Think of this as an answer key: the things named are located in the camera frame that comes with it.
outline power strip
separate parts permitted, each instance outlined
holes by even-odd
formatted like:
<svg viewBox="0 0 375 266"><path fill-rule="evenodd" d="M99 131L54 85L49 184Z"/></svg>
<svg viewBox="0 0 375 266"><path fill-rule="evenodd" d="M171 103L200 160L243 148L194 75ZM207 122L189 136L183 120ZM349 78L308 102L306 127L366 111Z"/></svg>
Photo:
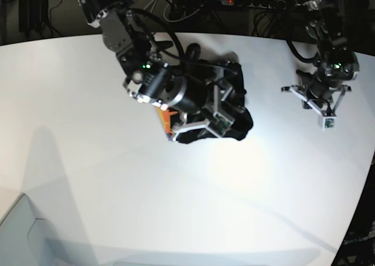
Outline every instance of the power strip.
<svg viewBox="0 0 375 266"><path fill-rule="evenodd" d="M243 8L264 8L286 10L287 2L282 0L221 0L223 6Z"/></svg>

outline white table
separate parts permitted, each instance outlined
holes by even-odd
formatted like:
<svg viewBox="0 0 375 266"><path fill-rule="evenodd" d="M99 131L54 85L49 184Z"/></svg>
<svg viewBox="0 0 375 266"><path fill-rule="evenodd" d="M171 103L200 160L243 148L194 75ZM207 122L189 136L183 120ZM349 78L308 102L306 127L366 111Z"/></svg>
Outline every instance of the white table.
<svg viewBox="0 0 375 266"><path fill-rule="evenodd" d="M244 141L168 142L155 109L125 93L100 36L2 46L3 186L30 197L76 265L330 265L375 149L375 58L358 55L337 129L322 132L280 92L309 68L285 42L180 38L207 59L239 56L254 120Z"/></svg>

